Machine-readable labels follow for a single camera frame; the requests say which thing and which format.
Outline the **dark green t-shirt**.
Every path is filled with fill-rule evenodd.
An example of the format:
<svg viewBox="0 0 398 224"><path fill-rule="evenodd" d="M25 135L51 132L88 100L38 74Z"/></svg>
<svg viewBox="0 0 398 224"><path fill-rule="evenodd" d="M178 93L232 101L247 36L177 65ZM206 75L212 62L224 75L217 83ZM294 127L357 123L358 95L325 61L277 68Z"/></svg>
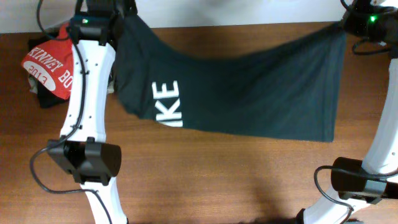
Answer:
<svg viewBox="0 0 398 224"><path fill-rule="evenodd" d="M124 21L114 69L124 109L160 124L217 133L331 142L346 35L337 24L269 50L199 59Z"/></svg>

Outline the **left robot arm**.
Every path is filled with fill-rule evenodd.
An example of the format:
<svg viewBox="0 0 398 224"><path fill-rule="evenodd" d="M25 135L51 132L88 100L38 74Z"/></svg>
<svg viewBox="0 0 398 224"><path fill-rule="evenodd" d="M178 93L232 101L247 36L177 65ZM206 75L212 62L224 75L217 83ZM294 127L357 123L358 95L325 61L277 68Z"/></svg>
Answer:
<svg viewBox="0 0 398 224"><path fill-rule="evenodd" d="M137 13L134 1L77 1L67 29L72 42L73 82L58 140L44 148L80 185L96 223L128 223L116 177L121 148L106 142L104 114L109 76L123 20Z"/></svg>

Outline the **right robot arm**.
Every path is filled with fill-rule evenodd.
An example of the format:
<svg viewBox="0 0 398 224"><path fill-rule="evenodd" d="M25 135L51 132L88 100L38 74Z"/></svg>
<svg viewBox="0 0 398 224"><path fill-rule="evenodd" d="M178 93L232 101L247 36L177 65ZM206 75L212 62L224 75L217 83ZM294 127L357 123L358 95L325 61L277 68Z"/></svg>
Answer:
<svg viewBox="0 0 398 224"><path fill-rule="evenodd" d="M357 56L388 53L389 83L376 135L363 160L337 158L313 179L321 197L294 223L351 223L352 214L383 199L397 199L397 1L342 1L343 30L359 37Z"/></svg>

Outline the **red printed t-shirt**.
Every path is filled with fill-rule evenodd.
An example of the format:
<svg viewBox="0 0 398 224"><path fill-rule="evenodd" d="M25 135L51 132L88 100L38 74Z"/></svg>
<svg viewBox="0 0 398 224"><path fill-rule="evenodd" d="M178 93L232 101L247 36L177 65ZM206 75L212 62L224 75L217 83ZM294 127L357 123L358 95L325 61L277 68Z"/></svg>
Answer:
<svg viewBox="0 0 398 224"><path fill-rule="evenodd" d="M67 26L61 26L59 41L46 40L33 47L21 62L30 75L63 100L69 99L73 83L72 41Z"/></svg>

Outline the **khaki folded garment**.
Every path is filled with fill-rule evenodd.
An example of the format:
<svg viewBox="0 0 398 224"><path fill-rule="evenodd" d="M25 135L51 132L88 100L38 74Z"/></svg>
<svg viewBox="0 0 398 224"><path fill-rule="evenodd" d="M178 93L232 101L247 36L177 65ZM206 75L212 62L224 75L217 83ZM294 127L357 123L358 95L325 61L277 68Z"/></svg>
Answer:
<svg viewBox="0 0 398 224"><path fill-rule="evenodd" d="M110 78L108 80L107 94L113 94L114 92L114 79Z"/></svg>

